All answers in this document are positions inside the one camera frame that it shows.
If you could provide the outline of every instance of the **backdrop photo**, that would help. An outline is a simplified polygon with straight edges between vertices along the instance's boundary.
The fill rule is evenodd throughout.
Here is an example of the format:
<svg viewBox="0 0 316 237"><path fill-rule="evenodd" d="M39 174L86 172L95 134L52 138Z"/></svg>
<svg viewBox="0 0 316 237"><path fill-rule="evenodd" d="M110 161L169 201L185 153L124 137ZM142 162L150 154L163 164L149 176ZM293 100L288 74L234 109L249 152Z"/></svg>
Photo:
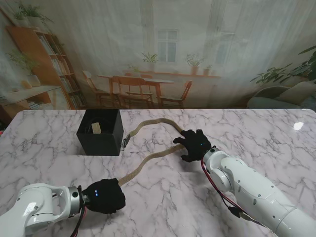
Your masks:
<svg viewBox="0 0 316 237"><path fill-rule="evenodd" d="M21 110L314 108L314 0L0 0Z"/></svg>

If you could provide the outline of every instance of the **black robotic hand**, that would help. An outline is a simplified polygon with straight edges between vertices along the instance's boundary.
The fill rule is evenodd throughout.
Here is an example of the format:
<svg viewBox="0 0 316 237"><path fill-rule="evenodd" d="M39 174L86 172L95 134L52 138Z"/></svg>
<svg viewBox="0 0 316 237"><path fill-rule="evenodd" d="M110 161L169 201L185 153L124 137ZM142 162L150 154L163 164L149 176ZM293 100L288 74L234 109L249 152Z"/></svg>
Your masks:
<svg viewBox="0 0 316 237"><path fill-rule="evenodd" d="M125 207L125 195L117 179L102 179L91 184L82 194L88 196L86 207L91 211L112 214Z"/></svg>
<svg viewBox="0 0 316 237"><path fill-rule="evenodd" d="M196 133L192 130L188 130L182 131L180 134L185 138L177 137L173 140L173 143L180 143L188 150L188 155L181 156L184 161L191 162L201 160L212 148L211 143L207 137L205 137L201 129L198 129Z"/></svg>

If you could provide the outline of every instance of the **black cardboard box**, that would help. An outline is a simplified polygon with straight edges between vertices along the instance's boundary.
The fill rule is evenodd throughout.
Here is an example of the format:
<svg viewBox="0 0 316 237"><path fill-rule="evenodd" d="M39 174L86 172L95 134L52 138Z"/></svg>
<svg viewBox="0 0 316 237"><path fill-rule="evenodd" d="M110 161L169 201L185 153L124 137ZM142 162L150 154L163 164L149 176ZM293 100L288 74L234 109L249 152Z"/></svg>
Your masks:
<svg viewBox="0 0 316 237"><path fill-rule="evenodd" d="M94 134L91 124L98 122L101 134ZM119 110L86 110L77 137L87 156L119 156L123 138Z"/></svg>

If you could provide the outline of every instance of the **metal buckle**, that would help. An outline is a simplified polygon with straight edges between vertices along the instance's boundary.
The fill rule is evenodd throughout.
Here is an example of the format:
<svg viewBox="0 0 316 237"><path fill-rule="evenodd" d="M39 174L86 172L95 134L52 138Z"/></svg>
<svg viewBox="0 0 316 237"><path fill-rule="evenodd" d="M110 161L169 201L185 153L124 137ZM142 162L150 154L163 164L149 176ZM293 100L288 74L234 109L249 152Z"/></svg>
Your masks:
<svg viewBox="0 0 316 237"><path fill-rule="evenodd" d="M123 142L120 146L122 148L121 151L125 151L125 147L127 146L129 140L130 140L130 135L128 134L128 136L123 139Z"/></svg>

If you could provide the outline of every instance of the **beige strap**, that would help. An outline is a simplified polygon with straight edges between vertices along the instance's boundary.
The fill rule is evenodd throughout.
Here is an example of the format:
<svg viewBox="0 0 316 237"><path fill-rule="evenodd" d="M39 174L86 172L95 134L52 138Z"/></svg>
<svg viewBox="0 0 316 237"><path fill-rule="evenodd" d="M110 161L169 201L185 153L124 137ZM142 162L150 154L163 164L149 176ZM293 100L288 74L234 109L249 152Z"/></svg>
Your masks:
<svg viewBox="0 0 316 237"><path fill-rule="evenodd" d="M143 126L147 126L147 125L150 125L150 124L157 124L157 123L160 123L160 122L163 122L163 123L167 123L167 124L170 124L172 125L178 132L181 132L183 129L179 127L178 124L176 124L174 121L170 120L170 119L167 119L167 118L158 118L158 119L152 119L152 120L146 120L146 121L143 121L141 122L137 128L133 131L131 131L128 135L130 135L131 137L135 136L139 130L143 127ZM139 172L142 170L143 166L148 162L150 161L151 159L154 159L154 158L159 158L159 157L164 157L168 154L171 154L177 150L180 150L184 148L184 146L182 146L181 144L178 144L176 145L175 147L170 147L168 148L167 150L164 150L162 152L157 152L157 153L152 153L150 154L149 156L147 156L141 163L140 165L131 173L127 174L125 177L121 178L119 181L118 181L118 185L122 186L124 184L126 184L127 182L131 181L133 178L135 178L135 176L137 174L139 174Z"/></svg>

